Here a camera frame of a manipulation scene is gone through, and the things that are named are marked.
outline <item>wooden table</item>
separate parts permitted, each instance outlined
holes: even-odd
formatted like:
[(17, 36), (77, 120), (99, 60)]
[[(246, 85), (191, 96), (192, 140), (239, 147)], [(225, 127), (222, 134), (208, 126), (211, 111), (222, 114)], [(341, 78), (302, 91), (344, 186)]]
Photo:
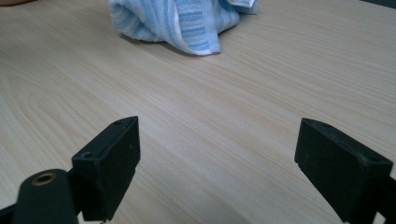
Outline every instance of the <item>wooden table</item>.
[(0, 206), (137, 115), (142, 159), (112, 223), (341, 223), (293, 160), (300, 120), (396, 161), (395, 9), (261, 0), (220, 43), (193, 57), (122, 37), (106, 0), (0, 8)]

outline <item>striped towel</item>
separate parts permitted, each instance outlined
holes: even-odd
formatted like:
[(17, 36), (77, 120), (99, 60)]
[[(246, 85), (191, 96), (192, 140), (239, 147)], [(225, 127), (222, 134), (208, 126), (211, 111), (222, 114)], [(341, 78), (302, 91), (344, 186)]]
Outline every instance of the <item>striped towel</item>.
[(238, 13), (257, 13), (255, 0), (109, 0), (113, 26), (133, 39), (166, 41), (189, 54), (220, 52), (218, 34)]

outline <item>towel fold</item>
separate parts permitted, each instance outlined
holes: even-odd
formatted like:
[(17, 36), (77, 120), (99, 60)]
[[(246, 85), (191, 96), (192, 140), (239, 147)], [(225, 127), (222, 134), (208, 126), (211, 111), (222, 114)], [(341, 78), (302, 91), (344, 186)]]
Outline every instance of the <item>towel fold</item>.
[(189, 54), (220, 52), (218, 34), (238, 13), (257, 13), (255, 0), (109, 0), (116, 30), (133, 39), (166, 41)]

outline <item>tabletop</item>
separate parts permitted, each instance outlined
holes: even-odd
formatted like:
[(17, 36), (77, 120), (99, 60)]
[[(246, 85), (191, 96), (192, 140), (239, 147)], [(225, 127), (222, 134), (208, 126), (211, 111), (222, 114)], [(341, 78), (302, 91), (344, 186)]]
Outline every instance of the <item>tabletop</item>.
[(395, 9), (261, 0), (219, 41), (198, 57), (132, 40), (106, 0), (0, 8), (0, 207), (138, 116), (141, 162), (111, 223), (341, 223), (294, 162), (300, 122), (396, 161)]

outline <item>screw hole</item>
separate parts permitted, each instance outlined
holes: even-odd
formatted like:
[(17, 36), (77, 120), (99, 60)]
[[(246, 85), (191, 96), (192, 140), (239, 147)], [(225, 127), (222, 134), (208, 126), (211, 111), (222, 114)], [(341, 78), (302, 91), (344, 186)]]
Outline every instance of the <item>screw hole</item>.
[(55, 178), (56, 178), (55, 173), (46, 173), (46, 174), (40, 175), (40, 176), (36, 177), (35, 179), (33, 179), (32, 185), (34, 185), (34, 186), (46, 185), (46, 184), (52, 182)]
[(88, 159), (92, 157), (92, 153), (91, 152), (84, 152), (81, 154), (82, 158)]

